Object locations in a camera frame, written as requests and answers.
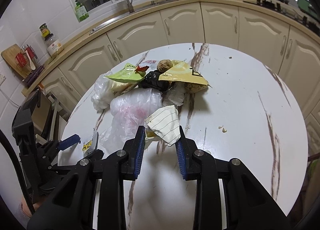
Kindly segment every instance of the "black cable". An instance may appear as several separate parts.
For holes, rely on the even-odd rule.
[[[20,184],[20,188],[22,190],[22,194],[24,199],[26,200],[27,206],[31,212],[31,214],[35,213],[35,209],[32,205],[30,196],[28,194],[28,190],[27,190],[27,186],[26,186],[26,182],[24,181],[24,176],[23,176],[23,172],[22,169],[20,167],[20,163],[18,160],[18,157],[16,155],[16,153],[14,152],[14,149],[12,148],[10,142],[8,141],[7,137],[4,135],[4,133],[1,131],[0,129],[0,143],[2,144],[2,146],[4,147],[4,149],[6,150],[7,154],[9,155],[11,162],[14,166],[14,169],[16,171],[17,177],[18,177],[18,181]]]

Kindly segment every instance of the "green soap bottle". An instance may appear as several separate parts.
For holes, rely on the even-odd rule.
[[[89,17],[89,14],[85,6],[82,3],[79,3],[77,0],[76,0],[75,11],[76,11],[76,16],[79,22],[82,22],[83,20]]]

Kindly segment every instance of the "green snack wrapper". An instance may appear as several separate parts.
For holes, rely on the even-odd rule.
[[[137,72],[135,71],[137,69],[136,66],[127,63],[122,70],[119,72],[105,76],[111,80],[121,82],[121,83],[135,83],[143,80],[143,78],[146,75],[146,72]]]

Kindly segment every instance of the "wall socket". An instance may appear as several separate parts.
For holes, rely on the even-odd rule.
[[[0,86],[2,85],[2,83],[5,81],[5,76],[0,74]]]

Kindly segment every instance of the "wooden cutting board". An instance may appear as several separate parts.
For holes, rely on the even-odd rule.
[[[26,72],[20,69],[15,62],[15,57],[20,51],[21,48],[17,44],[14,44],[11,47],[2,51],[1,56],[20,76],[26,78],[30,74],[30,72]]]

